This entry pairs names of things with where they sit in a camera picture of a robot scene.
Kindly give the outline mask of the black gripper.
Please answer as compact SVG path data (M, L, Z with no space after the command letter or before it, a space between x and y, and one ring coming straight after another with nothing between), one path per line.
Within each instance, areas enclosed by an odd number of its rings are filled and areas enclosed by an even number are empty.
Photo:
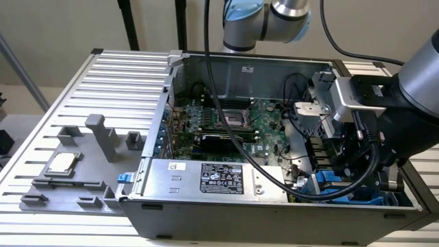
M355 110L342 128L342 154L334 172L356 185L403 192L399 168L438 144L438 119L410 108L388 108L380 116Z

